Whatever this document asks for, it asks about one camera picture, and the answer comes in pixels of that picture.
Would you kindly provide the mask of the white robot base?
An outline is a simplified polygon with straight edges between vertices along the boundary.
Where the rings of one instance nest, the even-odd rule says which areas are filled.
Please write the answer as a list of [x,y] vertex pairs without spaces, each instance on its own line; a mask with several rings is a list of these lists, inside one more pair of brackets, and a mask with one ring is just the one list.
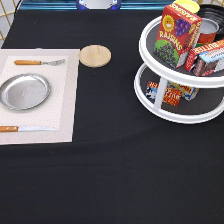
[[78,9],[117,9],[121,0],[76,0]]

